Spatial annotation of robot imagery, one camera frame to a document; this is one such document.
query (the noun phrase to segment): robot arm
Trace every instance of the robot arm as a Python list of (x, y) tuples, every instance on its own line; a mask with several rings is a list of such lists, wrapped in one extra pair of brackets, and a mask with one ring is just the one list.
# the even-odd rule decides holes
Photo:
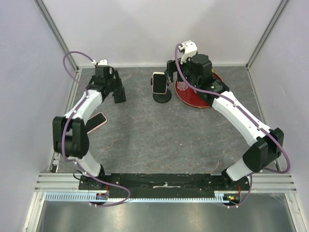
[[(67, 159), (74, 160), (87, 173), (103, 178), (105, 173), (103, 167), (97, 163), (89, 152), (89, 139), (85, 125), (95, 109), (103, 103), (105, 98), (113, 92), (114, 102), (120, 103), (126, 101), (125, 89), (119, 77), (118, 71), (109, 66), (107, 60), (101, 60), (95, 67), (95, 75), (92, 76), (88, 86), (88, 95), (84, 92), (76, 105), (63, 117), (55, 117), (53, 120), (53, 140), (54, 151), (62, 153), (61, 141), (68, 118), (73, 112), (69, 128), (65, 137), (65, 153)], [(76, 110), (80, 102), (86, 97), (82, 106)]]
[[(178, 59), (178, 62), (189, 84), (198, 89), (221, 94), (221, 96), (228, 97), (234, 102), (233, 104), (223, 97), (197, 92), (202, 100), (205, 100), (233, 124), (250, 146), (240, 160), (222, 171), (222, 175), (227, 177), (228, 182), (238, 181), (252, 172), (257, 173), (277, 159), (281, 155), (279, 148), (260, 129), (263, 128), (269, 132), (280, 145), (283, 143), (283, 132), (279, 128), (272, 130), (269, 126), (260, 122), (235, 98), (224, 82), (214, 78), (211, 61), (208, 56), (197, 53), (194, 42), (186, 41), (182, 43), (179, 51), (183, 53), (183, 56)], [(165, 75), (173, 81), (173, 73), (176, 71), (175, 60), (169, 60)], [(179, 73), (177, 80), (183, 81)], [(250, 121), (237, 106), (240, 106), (259, 126), (257, 127)]]

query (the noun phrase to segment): smartphone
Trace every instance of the smartphone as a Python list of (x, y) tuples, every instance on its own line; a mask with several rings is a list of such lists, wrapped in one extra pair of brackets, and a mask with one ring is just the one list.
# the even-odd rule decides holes
[(87, 134), (89, 134), (90, 132), (93, 132), (95, 129), (99, 128), (106, 122), (107, 122), (107, 118), (105, 117), (103, 113), (98, 113), (94, 115), (93, 117), (89, 118), (85, 126)]
[(166, 94), (168, 89), (168, 79), (164, 72), (153, 73), (153, 93)]

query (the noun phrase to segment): red circular base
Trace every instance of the red circular base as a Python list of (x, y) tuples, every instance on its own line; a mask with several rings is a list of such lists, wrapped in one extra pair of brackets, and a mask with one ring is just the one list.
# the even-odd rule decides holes
[[(219, 80), (222, 80), (217, 74), (213, 74)], [(186, 90), (179, 90), (177, 88), (177, 81), (175, 81), (175, 90), (178, 97), (187, 105), (190, 105), (195, 108), (207, 108), (209, 105), (207, 102), (203, 101), (198, 95), (194, 92), (193, 89), (188, 87)]]

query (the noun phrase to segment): black phone stand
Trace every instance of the black phone stand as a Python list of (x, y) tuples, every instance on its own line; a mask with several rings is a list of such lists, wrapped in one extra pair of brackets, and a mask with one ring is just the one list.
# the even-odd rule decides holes
[(153, 98), (157, 103), (167, 103), (172, 98), (172, 93), (167, 89), (166, 94), (153, 93)]

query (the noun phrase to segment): white wall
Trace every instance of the white wall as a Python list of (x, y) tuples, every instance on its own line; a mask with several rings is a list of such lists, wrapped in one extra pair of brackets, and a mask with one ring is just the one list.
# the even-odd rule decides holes
[(52, 151), (52, 120), (71, 81), (63, 54), (32, 0), (0, 6), (0, 231), (24, 225), (39, 172)]
[[(280, 0), (44, 0), (70, 50), (111, 65), (165, 65), (196, 42), (215, 65), (245, 64)], [(78, 65), (89, 65), (75, 57)]]
[(309, 218), (309, 2), (283, 12), (251, 73), (266, 119), (285, 133), (291, 173)]

